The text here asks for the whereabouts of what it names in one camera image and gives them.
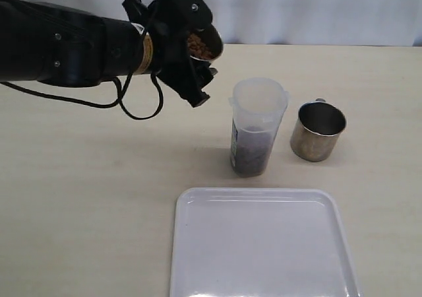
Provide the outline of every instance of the table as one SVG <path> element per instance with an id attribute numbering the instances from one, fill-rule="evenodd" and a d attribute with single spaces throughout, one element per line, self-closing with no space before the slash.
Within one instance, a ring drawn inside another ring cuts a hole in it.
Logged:
<path id="1" fill-rule="evenodd" d="M 192 109 L 165 88 L 163 112 L 132 121 L 0 88 L 0 295 L 167 296 L 175 201 L 190 187 L 317 188 L 338 203 L 366 296 L 417 296 L 422 278 L 422 49 L 226 46 L 211 99 Z M 264 175 L 229 165 L 236 82 L 276 79 L 291 94 Z M 112 101 L 111 84 L 30 88 Z M 299 106 L 323 97 L 347 117 L 332 156 L 289 147 Z M 148 114 L 137 77 L 127 96 Z"/>

